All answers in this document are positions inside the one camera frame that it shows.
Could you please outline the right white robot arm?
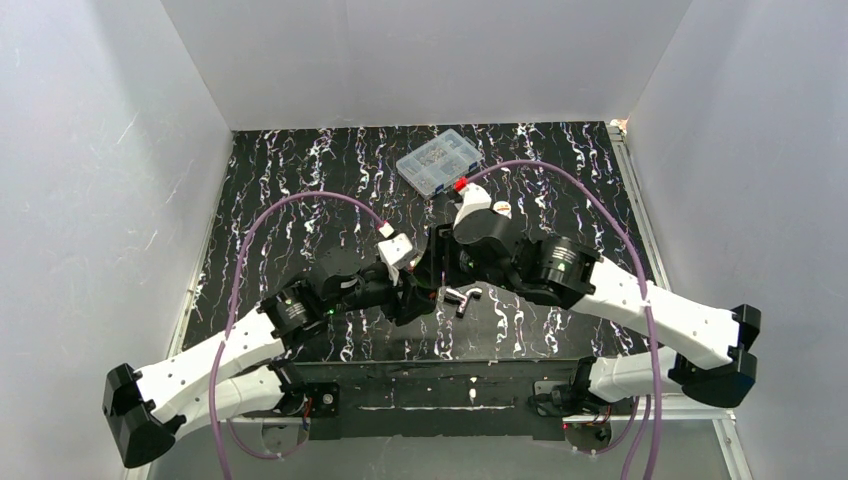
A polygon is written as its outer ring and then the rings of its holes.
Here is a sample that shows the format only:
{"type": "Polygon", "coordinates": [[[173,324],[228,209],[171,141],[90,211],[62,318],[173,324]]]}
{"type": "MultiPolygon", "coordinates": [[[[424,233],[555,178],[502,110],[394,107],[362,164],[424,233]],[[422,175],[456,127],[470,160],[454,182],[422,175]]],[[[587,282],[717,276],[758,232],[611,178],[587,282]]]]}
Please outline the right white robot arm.
{"type": "Polygon", "coordinates": [[[735,408],[756,383],[751,348],[760,333],[759,309],[699,304],[566,237],[529,235],[492,210],[432,227],[414,274],[433,287],[488,283],[531,304],[603,318],[657,341],[654,352],[580,359],[567,382],[530,398],[538,409],[596,413],[654,392],[735,408]]]}

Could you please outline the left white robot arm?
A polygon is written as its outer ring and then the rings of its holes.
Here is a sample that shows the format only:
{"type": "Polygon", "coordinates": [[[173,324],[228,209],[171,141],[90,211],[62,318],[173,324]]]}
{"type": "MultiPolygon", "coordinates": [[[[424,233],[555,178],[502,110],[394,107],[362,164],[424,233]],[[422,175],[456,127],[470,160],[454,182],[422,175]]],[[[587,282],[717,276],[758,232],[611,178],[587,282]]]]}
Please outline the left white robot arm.
{"type": "Polygon", "coordinates": [[[307,383],[289,354],[323,334],[338,313],[378,307],[398,326],[430,313],[439,281],[425,268],[364,266],[342,249],[330,250],[229,331],[156,364],[113,368],[102,410],[123,465],[153,462],[212,417],[274,411],[307,425],[331,415],[336,388],[307,383]]]}

